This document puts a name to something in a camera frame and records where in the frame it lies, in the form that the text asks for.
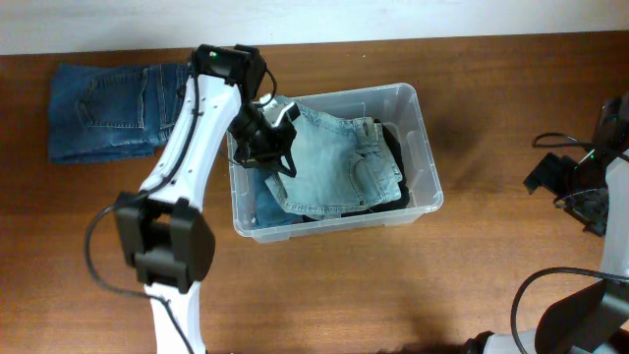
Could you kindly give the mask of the medium blue jeans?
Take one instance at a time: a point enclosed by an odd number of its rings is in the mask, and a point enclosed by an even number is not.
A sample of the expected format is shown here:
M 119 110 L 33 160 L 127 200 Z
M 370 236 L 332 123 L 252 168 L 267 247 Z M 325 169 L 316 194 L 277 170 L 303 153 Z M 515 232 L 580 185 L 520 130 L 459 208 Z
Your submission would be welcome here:
M 254 228 L 285 226 L 301 222 L 302 217 L 300 215 L 284 211 L 275 200 L 265 184 L 265 180 L 270 176 L 271 173 L 265 170 L 254 170 Z

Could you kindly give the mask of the clear plastic storage bin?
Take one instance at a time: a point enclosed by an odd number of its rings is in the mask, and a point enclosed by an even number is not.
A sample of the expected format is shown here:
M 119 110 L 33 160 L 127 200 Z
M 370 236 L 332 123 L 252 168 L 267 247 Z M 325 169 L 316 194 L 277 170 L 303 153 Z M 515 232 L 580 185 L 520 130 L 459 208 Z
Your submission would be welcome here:
M 336 117 L 368 116 L 382 122 L 401 145 L 410 202 L 406 208 L 393 211 L 263 228 L 258 225 L 256 215 L 255 172 L 232 164 L 229 174 L 233 225 L 241 236 L 259 243 L 271 243 L 317 233 L 412 223 L 442 206 L 444 194 L 414 87 L 398 83 L 297 96 L 295 99 Z

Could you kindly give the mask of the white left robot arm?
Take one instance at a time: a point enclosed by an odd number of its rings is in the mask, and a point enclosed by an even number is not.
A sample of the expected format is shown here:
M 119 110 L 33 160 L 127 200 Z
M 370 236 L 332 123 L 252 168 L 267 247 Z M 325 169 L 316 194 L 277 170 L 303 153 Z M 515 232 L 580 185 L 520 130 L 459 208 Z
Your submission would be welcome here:
M 237 146 L 235 164 L 293 177 L 291 156 L 299 112 L 289 104 L 270 117 L 256 100 L 269 75 L 255 47 L 198 47 L 191 56 L 184 104 L 158 163 L 135 194 L 113 211 L 125 262 L 143 284 L 160 353 L 203 353 L 200 284 L 215 252 L 202 216 L 207 179 L 224 135 Z

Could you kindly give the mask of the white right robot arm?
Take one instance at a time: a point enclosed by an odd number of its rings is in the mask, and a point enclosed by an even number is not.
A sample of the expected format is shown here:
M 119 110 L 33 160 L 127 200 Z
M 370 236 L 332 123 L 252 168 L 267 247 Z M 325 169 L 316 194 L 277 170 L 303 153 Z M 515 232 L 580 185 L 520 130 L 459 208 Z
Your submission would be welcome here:
M 555 207 L 585 231 L 603 237 L 600 269 L 549 267 L 527 277 L 510 309 L 507 334 L 483 332 L 462 346 L 464 353 L 625 353 L 628 332 L 628 97 L 607 100 L 592 138 L 581 142 L 561 133 L 535 137 L 536 148 L 583 148 L 580 161 L 548 153 L 527 176 L 529 193 L 543 187 Z M 521 331 L 517 311 L 525 290 L 553 274 L 574 274 L 594 283 L 549 306 L 537 327 Z

